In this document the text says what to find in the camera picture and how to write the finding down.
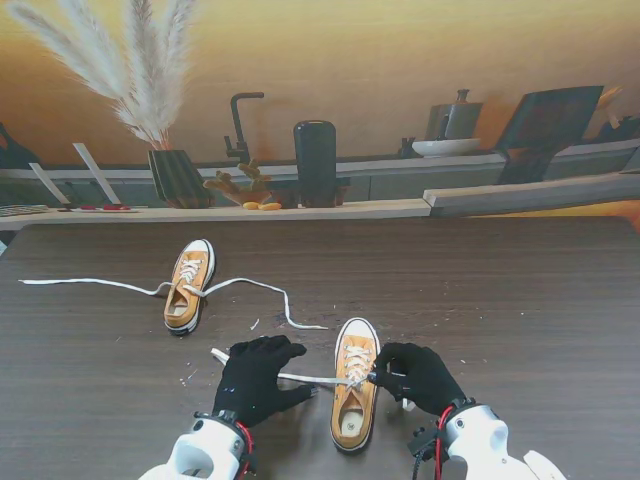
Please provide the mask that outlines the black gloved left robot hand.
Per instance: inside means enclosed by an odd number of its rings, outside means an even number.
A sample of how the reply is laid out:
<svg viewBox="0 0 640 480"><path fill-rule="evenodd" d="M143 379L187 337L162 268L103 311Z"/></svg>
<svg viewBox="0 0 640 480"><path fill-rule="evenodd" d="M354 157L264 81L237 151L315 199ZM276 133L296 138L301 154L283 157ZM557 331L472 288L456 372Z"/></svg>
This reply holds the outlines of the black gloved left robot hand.
<svg viewBox="0 0 640 480"><path fill-rule="evenodd" d="M263 336L234 344L219 382L213 412L229 411L247 428L276 413L285 412L315 395L316 387L303 384L282 390L278 374L288 362L306 354L306 348L284 335Z"/></svg>

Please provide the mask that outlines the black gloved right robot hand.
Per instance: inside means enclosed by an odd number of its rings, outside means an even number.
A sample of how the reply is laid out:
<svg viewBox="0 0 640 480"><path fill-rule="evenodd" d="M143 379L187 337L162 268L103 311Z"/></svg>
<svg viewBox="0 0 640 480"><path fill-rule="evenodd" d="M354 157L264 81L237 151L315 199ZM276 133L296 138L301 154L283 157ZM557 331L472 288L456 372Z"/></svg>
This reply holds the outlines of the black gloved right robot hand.
<svg viewBox="0 0 640 480"><path fill-rule="evenodd" d="M413 343L386 343L368 380L385 389L396 401L409 400L437 416L450 405L462 404L467 399L441 357L434 350Z"/></svg>

